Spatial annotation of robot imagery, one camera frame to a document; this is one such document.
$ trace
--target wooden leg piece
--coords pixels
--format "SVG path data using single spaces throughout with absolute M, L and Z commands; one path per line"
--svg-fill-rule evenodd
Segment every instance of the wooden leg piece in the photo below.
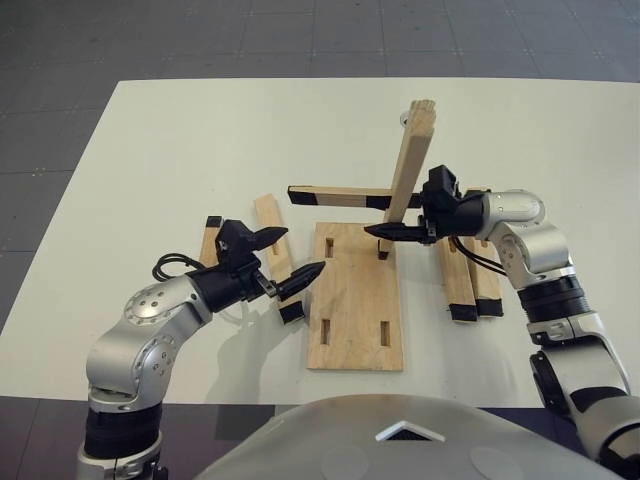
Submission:
M 464 246 L 468 250 L 490 260 L 495 259 L 495 250 L 487 242 L 472 237 L 464 239 Z M 480 317 L 502 317 L 502 293 L 498 274 L 487 270 L 477 263 L 467 259 L 469 275 L 473 285 L 473 296 L 476 301 L 476 309 Z
M 467 257 L 458 251 L 449 238 L 436 243 L 442 266 L 442 277 L 451 318 L 460 322 L 475 322 L 478 311 L 469 275 Z
M 256 199 L 255 207 L 258 216 L 258 222 L 262 227 L 283 227 L 278 204 L 273 195 L 265 195 Z M 293 265 L 291 263 L 291 254 L 285 237 L 280 238 L 276 243 L 271 245 L 267 251 L 267 263 L 269 264 L 269 272 L 271 278 L 276 282 L 291 276 Z M 284 323 L 289 323 L 304 317 L 302 309 L 302 297 L 294 295 L 284 302 L 278 302 L 280 316 Z
M 409 119 L 402 137 L 400 154 L 391 184 L 391 204 L 384 214 L 384 222 L 402 222 L 407 206 L 411 201 L 413 189 L 427 155 L 436 121 L 435 102 L 419 100 L 411 103 Z M 378 256 L 387 257 L 393 242 L 381 239 L 378 243 Z
M 218 264 L 218 255 L 216 254 L 216 237 L 218 236 L 221 226 L 222 217 L 207 217 L 199 258 L 200 263 L 205 267 L 213 267 Z

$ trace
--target rectangular slot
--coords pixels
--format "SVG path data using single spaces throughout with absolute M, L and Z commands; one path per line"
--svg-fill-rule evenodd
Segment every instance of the rectangular slot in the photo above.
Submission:
M 391 346 L 391 333 L 389 331 L 389 322 L 380 322 L 380 345 L 383 347 Z
M 325 258 L 333 258 L 333 238 L 327 237 L 324 244 Z
M 322 319 L 322 326 L 320 329 L 320 344 L 329 345 L 329 333 L 331 331 L 331 322 L 328 318 Z

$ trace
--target upright wooden post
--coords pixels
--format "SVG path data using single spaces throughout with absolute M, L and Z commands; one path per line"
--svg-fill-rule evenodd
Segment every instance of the upright wooden post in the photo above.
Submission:
M 411 200 L 433 138 L 436 121 L 435 102 L 416 100 L 411 102 L 409 118 L 402 137 L 400 154 L 391 184 L 391 204 L 384 214 L 384 223 L 402 222 L 404 213 Z M 378 241 L 378 258 L 386 259 L 393 247 L 390 240 Z

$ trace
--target plywood board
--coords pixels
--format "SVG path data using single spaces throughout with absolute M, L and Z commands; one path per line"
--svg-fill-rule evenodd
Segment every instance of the plywood board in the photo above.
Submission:
M 360 223 L 317 223 L 314 257 L 326 266 L 312 287 L 308 368 L 403 368 L 396 258 L 377 256 Z
M 478 320 L 478 311 L 473 296 L 467 257 L 456 249 L 450 238 L 438 240 L 436 248 L 440 257 L 451 318 L 460 322 L 475 322 Z
M 254 202 L 256 215 L 261 227 L 284 227 L 278 203 L 273 195 L 268 194 L 257 198 Z M 267 264 L 271 278 L 280 283 L 291 276 L 293 264 L 287 243 L 287 236 L 281 237 L 276 243 L 266 249 Z M 302 297 L 294 295 L 283 302 L 278 302 L 280 316 L 284 323 L 292 322 L 304 317 Z

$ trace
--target horizontal wooden beam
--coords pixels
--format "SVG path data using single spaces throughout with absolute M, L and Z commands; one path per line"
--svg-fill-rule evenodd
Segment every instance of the horizontal wooden beam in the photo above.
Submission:
M 287 189 L 294 205 L 324 205 L 327 207 L 361 207 L 386 210 L 391 204 L 390 188 L 314 187 L 293 185 Z M 421 208 L 419 193 L 411 195 L 409 208 Z

